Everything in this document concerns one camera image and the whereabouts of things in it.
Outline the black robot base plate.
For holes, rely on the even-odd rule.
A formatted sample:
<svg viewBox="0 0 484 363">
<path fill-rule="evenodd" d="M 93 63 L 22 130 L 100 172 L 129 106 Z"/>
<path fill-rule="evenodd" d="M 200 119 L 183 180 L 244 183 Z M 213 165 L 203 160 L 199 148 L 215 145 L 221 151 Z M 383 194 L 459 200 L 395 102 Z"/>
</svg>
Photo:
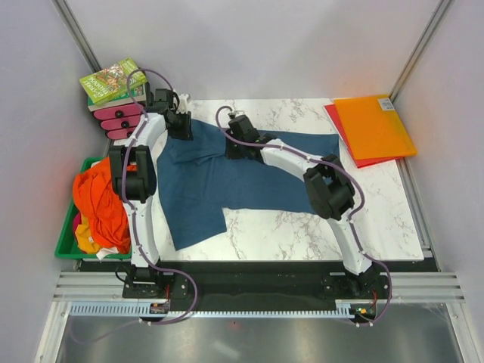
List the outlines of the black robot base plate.
<svg viewBox="0 0 484 363">
<path fill-rule="evenodd" d="M 324 308 L 338 300 L 383 301 L 388 277 L 377 267 L 376 293 L 354 296 L 340 262 L 161 262 L 160 270 L 122 267 L 123 297 L 192 307 Z"/>
</svg>

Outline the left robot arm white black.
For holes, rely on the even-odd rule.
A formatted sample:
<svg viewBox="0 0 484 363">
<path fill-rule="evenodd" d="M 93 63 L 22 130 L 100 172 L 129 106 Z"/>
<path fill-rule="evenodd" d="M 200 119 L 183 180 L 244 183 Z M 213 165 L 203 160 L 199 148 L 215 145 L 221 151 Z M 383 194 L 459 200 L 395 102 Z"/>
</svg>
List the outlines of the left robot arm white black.
<svg viewBox="0 0 484 363">
<path fill-rule="evenodd" d="M 152 203 L 157 191 L 157 171 L 151 155 L 158 138 L 166 134 L 182 141 L 194 139 L 191 129 L 191 96 L 158 88 L 141 109 L 134 132 L 123 145 L 108 152 L 113 191 L 123 202 L 129 222 L 132 257 L 137 268 L 156 265 L 160 259 L 154 237 Z"/>
</svg>

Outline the blue polo shirt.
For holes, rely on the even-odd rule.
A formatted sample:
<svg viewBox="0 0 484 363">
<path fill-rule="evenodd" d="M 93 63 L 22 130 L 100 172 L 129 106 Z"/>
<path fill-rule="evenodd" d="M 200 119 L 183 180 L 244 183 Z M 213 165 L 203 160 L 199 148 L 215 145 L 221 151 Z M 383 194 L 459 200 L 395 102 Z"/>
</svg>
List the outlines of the blue polo shirt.
<svg viewBox="0 0 484 363">
<path fill-rule="evenodd" d="M 227 230 L 224 208 L 312 213 L 302 181 L 272 166 L 225 156 L 226 137 L 193 120 L 193 140 L 168 138 L 157 159 L 160 204 L 176 250 Z"/>
</svg>

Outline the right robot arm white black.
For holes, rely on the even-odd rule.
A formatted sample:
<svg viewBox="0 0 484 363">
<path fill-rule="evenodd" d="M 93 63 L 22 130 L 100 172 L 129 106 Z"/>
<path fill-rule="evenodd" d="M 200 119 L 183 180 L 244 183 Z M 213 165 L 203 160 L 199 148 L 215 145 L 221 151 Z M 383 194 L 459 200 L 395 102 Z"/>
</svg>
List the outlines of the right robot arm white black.
<svg viewBox="0 0 484 363">
<path fill-rule="evenodd" d="M 343 257 L 346 288 L 354 297 L 375 294 L 379 279 L 377 261 L 361 245 L 353 216 L 355 193 L 361 188 L 334 154 L 311 155 L 285 144 L 275 135 L 261 134 L 243 113 L 228 113 L 228 157 L 246 158 L 280 169 L 304 183 L 313 211 L 326 220 Z"/>
</svg>

